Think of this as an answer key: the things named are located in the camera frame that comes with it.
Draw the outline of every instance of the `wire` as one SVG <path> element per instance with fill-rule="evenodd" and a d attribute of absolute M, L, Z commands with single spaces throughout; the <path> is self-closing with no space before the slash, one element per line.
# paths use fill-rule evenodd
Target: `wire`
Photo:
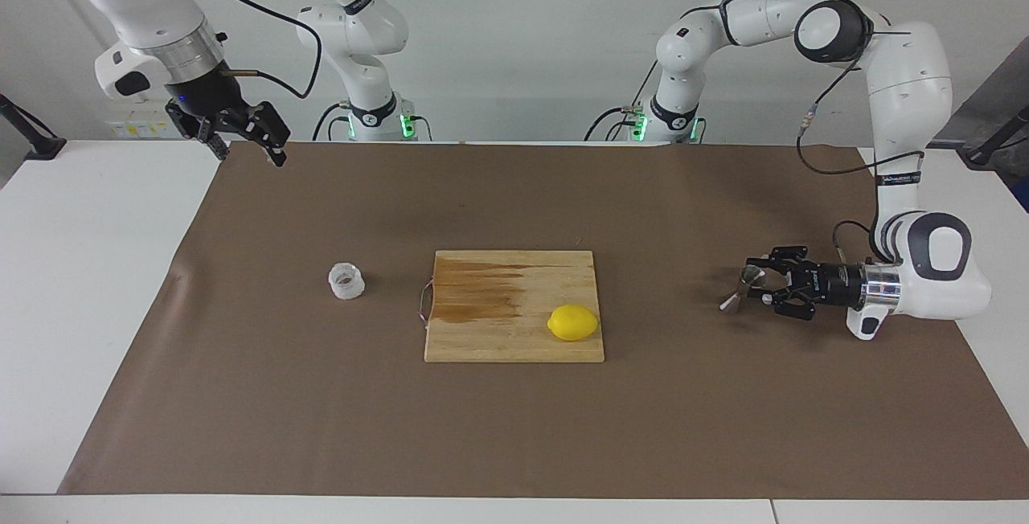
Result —
<path fill-rule="evenodd" d="M 250 74 L 250 75 L 255 75 L 255 76 L 264 78 L 267 80 L 271 80 L 271 81 L 279 84 L 280 86 L 286 89 L 287 91 L 290 92 L 290 94 L 292 94 L 293 96 L 295 96 L 296 98 L 298 98 L 300 100 L 304 100 L 305 98 L 309 97 L 311 95 L 311 91 L 315 88 L 315 81 L 318 80 L 318 69 L 321 66 L 322 41 L 321 41 L 321 36 L 319 36 L 318 32 L 315 32 L 315 30 L 314 30 L 313 27 L 310 27 L 307 24 L 305 24 L 305 23 L 303 23 L 303 22 L 300 22 L 298 20 L 294 20 L 292 18 L 289 18 L 288 15 L 280 14 L 279 12 L 275 11 L 274 9 L 267 8 L 267 7 L 262 6 L 262 5 L 258 4 L 257 2 L 254 2 L 254 1 L 251 1 L 251 0 L 236 0 L 236 1 L 239 1 L 239 2 L 241 2 L 243 4 L 246 4 L 246 5 L 254 8 L 257 11 L 260 11 L 262 13 L 267 13 L 268 15 L 272 15 L 272 18 L 277 18 L 277 19 L 279 19 L 279 20 L 281 20 L 283 22 L 286 22 L 288 24 L 292 24 L 293 26 L 296 26 L 297 28 L 303 28 L 304 30 L 307 30 L 308 32 L 310 32 L 312 34 L 312 36 L 315 37 L 315 43 L 317 45 L 317 47 L 315 48 L 315 65 L 311 69 L 311 79 L 308 80 L 308 88 L 304 92 L 298 92 L 297 89 L 294 89 L 293 86 L 287 84 L 286 82 L 280 80 L 279 78 L 277 78 L 275 76 L 272 76 L 272 74 L 265 74 L 263 72 L 259 72 L 259 71 L 258 71 L 257 74 Z M 228 71 L 228 72 L 226 72 L 226 74 L 229 75 L 229 76 L 236 75 L 235 73 L 233 73 L 233 71 Z"/>
<path fill-rule="evenodd" d="M 336 108 L 340 108 L 342 110 L 350 110 L 350 108 L 346 106 L 346 104 L 347 104 L 346 102 L 336 102 L 331 106 L 327 107 L 324 110 L 324 112 L 322 112 L 321 117 L 318 118 L 318 124 L 315 125 L 315 132 L 312 133 L 311 135 L 311 142 L 318 142 L 318 133 L 321 132 L 321 126 L 325 124 L 325 118 L 328 118 L 328 115 L 331 114 L 333 110 L 335 110 Z"/>
<path fill-rule="evenodd" d="M 618 106 L 616 108 L 609 108 L 605 110 L 603 114 L 597 116 L 597 119 L 594 120 L 592 125 L 590 125 L 590 129 L 586 131 L 586 136 L 582 137 L 582 142 L 587 142 L 590 140 L 590 135 L 592 135 L 593 131 L 596 130 L 597 125 L 603 121 L 604 118 L 610 116 L 610 114 L 617 114 L 624 112 L 625 110 L 626 110 L 625 108 Z"/>
<path fill-rule="evenodd" d="M 339 123 L 340 120 L 343 120 L 343 121 L 347 123 L 348 125 L 350 124 L 350 117 L 349 116 L 336 116 L 335 118 L 332 118 L 331 120 L 329 120 L 328 121 L 328 130 L 326 131 L 327 134 L 328 134 L 328 141 L 329 142 L 332 142 L 332 125 Z"/>
<path fill-rule="evenodd" d="M 429 125 L 429 119 L 425 116 L 412 116 L 412 120 L 421 120 L 425 123 L 425 129 L 429 133 L 429 142 L 432 142 L 432 127 Z"/>
<path fill-rule="evenodd" d="M 617 136 L 617 133 L 615 131 L 620 131 L 622 127 L 632 127 L 632 126 L 636 126 L 636 123 L 628 123 L 625 120 L 620 123 L 614 123 L 613 125 L 611 125 L 611 128 L 607 129 L 607 134 L 604 136 L 604 142 L 613 141 L 614 136 Z"/>
<path fill-rule="evenodd" d="M 650 65 L 650 69 L 647 70 L 646 76 L 643 76 L 643 81 L 640 82 L 640 88 L 636 91 L 636 96 L 633 96 L 633 101 L 630 102 L 631 105 L 636 106 L 636 100 L 640 99 L 640 95 L 643 94 L 643 89 L 646 88 L 647 81 L 650 80 L 650 76 L 653 75 L 653 71 L 657 68 L 658 68 L 658 60 L 654 60 L 653 64 Z M 626 113 L 626 115 L 622 117 L 622 123 L 619 123 L 616 127 L 614 127 L 617 130 L 614 131 L 614 136 L 611 137 L 611 140 L 618 139 L 618 134 L 622 132 L 622 126 L 624 126 L 624 124 L 627 123 L 628 120 L 629 120 L 629 113 Z"/>
<path fill-rule="evenodd" d="M 1022 137 L 1022 138 L 1020 138 L 1018 140 L 1015 140 L 1015 142 L 1012 142 L 1009 144 L 1005 144 L 1003 146 L 998 146 L 993 151 L 996 152 L 997 150 L 1003 150 L 1004 148 L 1010 148 L 1012 146 L 1018 146 L 1019 144 L 1022 144 L 1026 140 L 1029 140 L 1029 136 L 1024 136 L 1024 137 Z"/>
<path fill-rule="evenodd" d="M 54 133 L 54 131 L 50 130 L 50 127 L 47 127 L 46 125 L 44 125 L 43 121 L 40 120 L 39 118 L 37 118 L 35 115 L 33 115 L 32 112 L 29 112 L 29 110 L 26 110 L 25 108 L 22 108 L 21 106 L 19 106 L 17 104 L 14 104 L 13 102 L 10 102 L 10 103 L 14 107 L 14 110 L 17 110 L 23 116 L 25 116 L 26 118 L 32 120 L 37 127 L 39 127 L 39 128 L 43 129 L 44 131 L 46 131 L 46 133 L 48 135 L 50 135 L 50 138 L 57 138 L 58 137 L 58 135 L 56 135 Z"/>
<path fill-rule="evenodd" d="M 826 96 L 828 96 L 830 92 L 832 92 L 833 89 L 837 88 L 837 85 L 841 81 L 843 81 L 845 77 L 847 77 L 847 74 L 850 74 L 853 72 L 853 70 L 857 69 L 857 63 L 860 60 L 861 56 L 859 55 L 855 60 L 853 60 L 853 62 L 850 63 L 849 66 L 847 66 L 844 69 L 844 71 L 841 74 L 839 74 L 839 76 L 837 76 L 835 80 L 832 80 L 832 83 L 830 83 L 828 88 L 822 91 L 822 94 L 818 95 L 818 98 L 815 99 L 814 103 L 812 103 L 811 109 L 808 110 L 808 113 L 804 116 L 804 120 L 801 123 L 801 129 L 796 133 L 796 143 L 795 143 L 796 158 L 801 159 L 801 163 L 803 163 L 804 166 L 807 167 L 808 170 L 810 170 L 811 172 L 821 175 L 839 176 L 843 174 L 864 171 L 872 168 L 878 169 L 879 165 L 885 165 L 887 163 L 899 161 L 900 159 L 907 159 L 908 156 L 920 156 L 920 158 L 925 156 L 925 152 L 921 150 L 912 150 L 910 152 L 904 152 L 902 154 L 890 156 L 889 159 L 885 159 L 883 161 L 874 161 L 872 163 L 868 163 L 867 165 L 861 165 L 860 167 L 853 167 L 850 169 L 833 169 L 833 170 L 819 169 L 818 167 L 808 162 L 808 159 L 804 156 L 804 149 L 801 147 L 801 140 L 804 138 L 805 133 L 808 132 L 808 128 L 811 127 L 811 123 L 815 119 L 815 114 L 818 112 L 819 104 L 822 102 L 822 100 L 825 99 Z"/>
<path fill-rule="evenodd" d="M 840 247 L 840 239 L 837 238 L 837 233 L 840 231 L 840 228 L 843 226 L 844 224 L 853 224 L 854 226 L 859 228 L 861 231 L 864 231 L 870 237 L 872 236 L 872 230 L 856 220 L 841 220 L 840 222 L 836 223 L 836 226 L 832 228 L 832 246 L 837 250 L 841 263 L 847 263 L 847 256 L 845 255 L 845 253 L 843 253 L 843 249 Z"/>

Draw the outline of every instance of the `green light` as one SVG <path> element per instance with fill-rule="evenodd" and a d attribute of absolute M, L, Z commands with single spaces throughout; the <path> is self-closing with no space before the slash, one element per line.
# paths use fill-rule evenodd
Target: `green light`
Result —
<path fill-rule="evenodd" d="M 701 132 L 700 136 L 697 136 L 697 125 L 701 124 L 704 125 L 704 129 Z M 689 143 L 697 144 L 698 142 L 700 142 L 704 138 L 705 132 L 707 132 L 707 120 L 705 120 L 701 116 L 697 116 L 696 118 L 694 118 L 694 128 L 689 130 Z"/>
<path fill-rule="evenodd" d="M 633 125 L 633 140 L 643 142 L 643 137 L 646 135 L 646 114 L 640 113 L 639 120 Z"/>
<path fill-rule="evenodd" d="M 403 132 L 404 138 L 415 136 L 415 121 L 411 119 L 411 116 L 400 114 L 400 130 Z"/>

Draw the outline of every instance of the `small plastic container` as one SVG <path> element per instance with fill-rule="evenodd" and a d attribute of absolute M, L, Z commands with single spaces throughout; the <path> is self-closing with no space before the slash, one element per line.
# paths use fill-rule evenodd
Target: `small plastic container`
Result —
<path fill-rule="evenodd" d="M 328 272 L 328 285 L 335 296 L 349 300 L 364 292 L 361 270 L 349 263 L 338 263 Z"/>

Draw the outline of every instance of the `lemon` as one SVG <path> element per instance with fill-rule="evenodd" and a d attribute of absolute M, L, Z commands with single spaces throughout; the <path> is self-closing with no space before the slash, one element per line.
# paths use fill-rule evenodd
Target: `lemon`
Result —
<path fill-rule="evenodd" d="M 546 328 L 558 339 L 578 341 L 588 338 L 600 326 L 600 320 L 581 305 L 562 305 L 551 313 Z"/>

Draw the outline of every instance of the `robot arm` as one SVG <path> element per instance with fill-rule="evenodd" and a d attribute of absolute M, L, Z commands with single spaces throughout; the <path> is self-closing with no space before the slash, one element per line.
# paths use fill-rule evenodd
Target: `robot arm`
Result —
<path fill-rule="evenodd" d="M 658 91 L 643 100 L 644 132 L 635 138 L 684 140 L 700 105 L 708 59 L 728 45 L 754 46 L 791 36 L 801 15 L 819 1 L 720 0 L 687 12 L 658 42 L 664 72 Z"/>
<path fill-rule="evenodd" d="M 208 145 L 223 160 L 228 148 L 216 132 L 258 143 L 276 166 L 289 129 L 268 102 L 243 99 L 228 74 L 220 35 L 192 0 L 90 0 L 114 26 L 118 43 L 95 64 L 101 86 L 112 98 L 133 97 L 157 85 L 172 96 L 166 107 L 186 138 Z"/>
<path fill-rule="evenodd" d="M 861 340 L 875 338 L 889 314 L 960 319 L 982 312 L 991 288 L 971 255 L 968 228 L 918 204 L 921 150 L 947 123 L 952 105 L 950 70 L 933 27 L 892 26 L 849 0 L 740 0 L 729 12 L 726 1 L 719 10 L 685 16 L 659 43 L 665 75 L 645 107 L 645 138 L 681 140 L 687 134 L 704 64 L 717 48 L 792 33 L 809 60 L 865 71 L 875 155 L 883 161 L 875 166 L 879 212 L 870 235 L 882 263 L 817 264 L 807 259 L 807 247 L 776 247 L 747 265 L 779 272 L 786 286 L 754 286 L 748 296 L 801 319 L 811 319 L 817 304 L 848 307 L 847 325 Z M 743 15 L 734 19 L 737 12 Z M 812 116 L 814 107 L 805 125 Z"/>
<path fill-rule="evenodd" d="M 393 92 L 389 74 L 376 56 L 395 54 L 407 43 L 407 23 L 386 0 L 332 0 L 300 10 L 297 20 L 324 42 L 325 55 L 343 78 L 349 96 L 351 130 L 357 140 L 402 140 L 414 134 L 406 118 L 410 102 Z M 297 29 L 300 41 L 315 39 Z"/>

